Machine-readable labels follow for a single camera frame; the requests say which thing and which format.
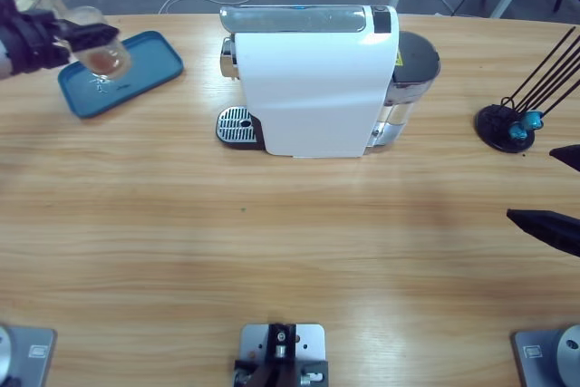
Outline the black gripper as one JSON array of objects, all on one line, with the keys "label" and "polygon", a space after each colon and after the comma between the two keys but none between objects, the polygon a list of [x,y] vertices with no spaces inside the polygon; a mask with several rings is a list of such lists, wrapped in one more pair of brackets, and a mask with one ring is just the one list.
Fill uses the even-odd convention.
[{"label": "black gripper", "polygon": [[66,65],[73,52],[103,47],[120,33],[108,24],[75,24],[51,11],[1,9],[1,74],[34,73]]}]

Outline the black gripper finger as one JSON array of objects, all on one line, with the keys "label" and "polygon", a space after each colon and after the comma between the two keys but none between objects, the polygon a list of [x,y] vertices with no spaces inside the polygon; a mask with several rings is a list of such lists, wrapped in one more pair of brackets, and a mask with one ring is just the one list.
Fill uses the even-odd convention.
[{"label": "black gripper finger", "polygon": [[580,169],[580,145],[568,145],[549,151],[549,155],[573,169]]},{"label": "black gripper finger", "polygon": [[579,256],[579,219],[549,210],[508,209],[507,217],[522,231],[543,243]]}]

